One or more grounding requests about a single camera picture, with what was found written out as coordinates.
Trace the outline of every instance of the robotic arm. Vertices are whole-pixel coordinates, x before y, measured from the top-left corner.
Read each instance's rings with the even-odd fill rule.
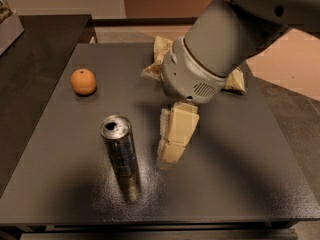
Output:
[[[213,0],[189,32],[165,56],[166,95],[203,104],[228,75],[290,27],[320,37],[320,0]]]

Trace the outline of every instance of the white box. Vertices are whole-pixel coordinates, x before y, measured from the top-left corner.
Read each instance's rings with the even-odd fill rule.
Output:
[[[0,56],[23,31],[21,21],[15,12],[0,24]]]

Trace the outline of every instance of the black can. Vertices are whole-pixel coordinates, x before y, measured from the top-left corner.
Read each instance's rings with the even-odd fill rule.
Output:
[[[116,175],[132,176],[137,159],[129,120],[118,115],[107,117],[102,122],[101,135]]]

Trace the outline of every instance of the can lid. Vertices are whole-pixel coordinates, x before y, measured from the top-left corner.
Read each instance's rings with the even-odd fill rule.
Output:
[[[131,125],[125,117],[112,115],[103,120],[101,135],[106,139],[120,139],[130,132]]]

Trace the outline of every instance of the orange ball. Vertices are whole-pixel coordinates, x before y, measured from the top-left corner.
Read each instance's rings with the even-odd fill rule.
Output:
[[[97,88],[94,74],[88,69],[78,69],[74,71],[70,78],[71,86],[76,94],[87,96]]]

